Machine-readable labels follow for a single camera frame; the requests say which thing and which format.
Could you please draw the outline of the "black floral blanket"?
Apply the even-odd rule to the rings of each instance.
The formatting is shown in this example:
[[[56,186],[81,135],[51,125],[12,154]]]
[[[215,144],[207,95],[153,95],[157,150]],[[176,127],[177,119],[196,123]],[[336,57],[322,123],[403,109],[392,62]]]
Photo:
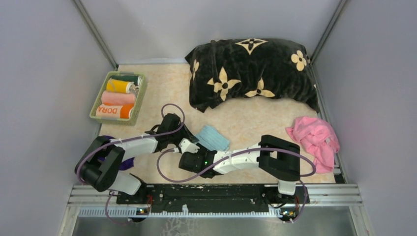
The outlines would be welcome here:
[[[307,49],[278,38],[213,40],[185,57],[189,104],[204,112],[232,98],[288,98],[319,112]]]

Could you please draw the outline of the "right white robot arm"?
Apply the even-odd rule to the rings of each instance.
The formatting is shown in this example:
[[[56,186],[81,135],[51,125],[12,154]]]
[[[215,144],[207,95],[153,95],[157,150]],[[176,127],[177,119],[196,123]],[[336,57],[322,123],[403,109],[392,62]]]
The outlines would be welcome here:
[[[257,144],[233,151],[208,150],[202,145],[186,146],[180,145],[180,169],[199,173],[210,167],[201,176],[213,178],[232,171],[260,168],[277,178],[277,197],[280,201],[289,203],[297,194],[300,146],[295,143],[263,135]]]

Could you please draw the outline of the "purple towel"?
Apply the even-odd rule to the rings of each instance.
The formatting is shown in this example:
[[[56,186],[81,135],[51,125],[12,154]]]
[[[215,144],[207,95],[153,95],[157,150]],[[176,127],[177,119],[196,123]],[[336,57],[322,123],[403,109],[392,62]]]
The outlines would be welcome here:
[[[115,139],[112,136],[108,136],[108,135],[104,135],[104,137],[108,138],[108,139]],[[119,170],[120,171],[126,171],[130,168],[134,167],[134,159],[135,157],[131,157],[129,159],[126,159],[124,161],[122,161],[122,163],[119,166]],[[105,157],[98,157],[99,162],[104,162],[105,161]]]

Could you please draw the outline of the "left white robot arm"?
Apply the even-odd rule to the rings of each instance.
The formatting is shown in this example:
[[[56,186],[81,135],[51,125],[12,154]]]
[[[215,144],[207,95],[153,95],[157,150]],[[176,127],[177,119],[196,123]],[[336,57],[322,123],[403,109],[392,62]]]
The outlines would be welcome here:
[[[80,182],[92,186],[98,192],[106,190],[128,194],[135,203],[144,202],[148,196],[144,182],[132,174],[124,173],[123,162],[143,154],[162,151],[168,145],[197,143],[195,137],[176,114],[169,113],[160,124],[144,134],[124,140],[110,136],[96,137],[75,166],[74,172]]]

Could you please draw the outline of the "light blue towel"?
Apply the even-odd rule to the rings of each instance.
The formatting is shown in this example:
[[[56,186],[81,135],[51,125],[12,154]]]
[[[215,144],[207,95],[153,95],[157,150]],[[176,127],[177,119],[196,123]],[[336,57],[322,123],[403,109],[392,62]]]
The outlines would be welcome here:
[[[210,125],[205,125],[195,137],[208,150],[227,151],[230,146],[230,141]]]

